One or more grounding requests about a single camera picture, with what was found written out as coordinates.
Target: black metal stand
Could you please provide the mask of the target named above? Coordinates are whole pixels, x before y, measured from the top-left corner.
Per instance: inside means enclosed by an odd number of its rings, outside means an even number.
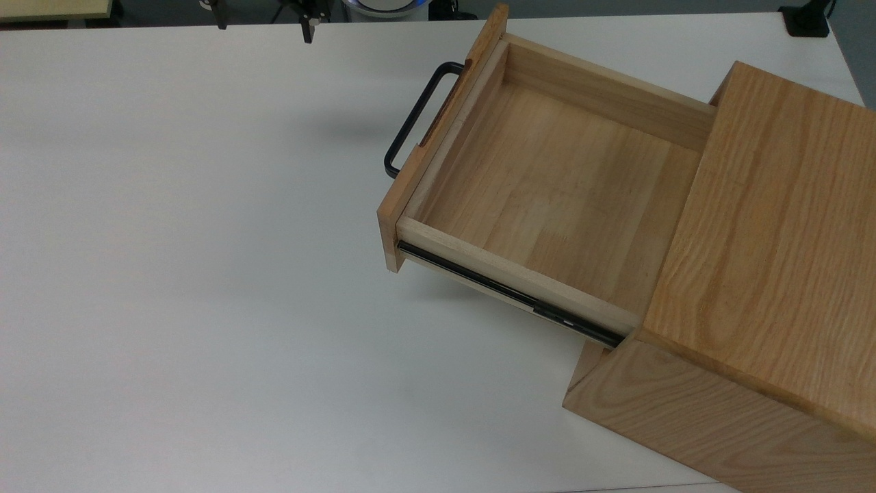
[[[107,18],[87,18],[85,19],[85,27],[121,27],[122,16],[124,16],[124,7],[120,0],[112,0],[109,8],[109,17]]]
[[[207,5],[213,11],[213,17],[216,19],[216,27],[225,29],[228,27],[228,4],[225,0],[208,0]]]
[[[331,10],[334,6],[335,0],[279,0],[279,8],[271,19],[271,24],[277,21],[283,8],[288,7],[298,14],[304,42],[310,44],[314,42],[315,27],[322,22],[331,22]]]
[[[477,20],[477,16],[459,11],[459,0],[432,0],[429,20]]]
[[[831,0],[811,0],[802,7],[780,7],[788,34],[795,38],[827,38],[830,28],[824,9]]]

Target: wooden cabinet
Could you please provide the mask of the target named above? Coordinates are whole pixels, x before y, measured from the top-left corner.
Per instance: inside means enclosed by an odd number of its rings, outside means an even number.
[[[487,22],[378,210],[583,333],[563,405],[742,491],[876,490],[876,114],[737,63],[705,104]]]

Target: white tabletop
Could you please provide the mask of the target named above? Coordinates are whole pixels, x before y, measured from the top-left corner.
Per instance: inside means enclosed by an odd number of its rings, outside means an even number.
[[[0,32],[0,490],[731,491],[560,407],[575,334],[386,272],[383,153],[481,24]],[[778,14],[508,31],[702,100],[739,59],[861,103]]]

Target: wooden box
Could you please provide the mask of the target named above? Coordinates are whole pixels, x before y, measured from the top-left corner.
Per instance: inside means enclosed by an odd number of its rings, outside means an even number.
[[[588,336],[563,405],[742,491],[876,491],[876,114],[736,63],[711,104],[505,33],[378,210]]]

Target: drawer handle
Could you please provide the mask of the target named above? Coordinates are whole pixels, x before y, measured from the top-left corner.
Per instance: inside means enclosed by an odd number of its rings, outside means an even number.
[[[429,98],[435,91],[435,88],[438,87],[438,82],[440,82],[441,79],[447,74],[460,75],[463,72],[463,68],[464,65],[461,63],[456,63],[455,61],[445,61],[444,63],[439,65],[434,74],[432,74],[432,78],[429,79],[429,83],[426,85],[423,93],[420,94],[420,99],[417,99],[417,103],[413,106],[413,108],[411,109],[411,113],[407,115],[405,123],[401,126],[399,134],[395,136],[395,140],[392,141],[392,144],[389,146],[389,150],[386,151],[386,157],[384,158],[384,168],[386,169],[386,174],[389,175],[390,178],[395,179],[395,177],[399,175],[400,169],[392,165],[392,160],[395,159],[396,154],[399,153],[401,145],[405,143],[407,136],[411,133],[411,130],[413,129],[413,124],[417,122],[417,118],[420,117],[420,114],[423,112],[423,108],[426,107],[426,103],[428,103]]]

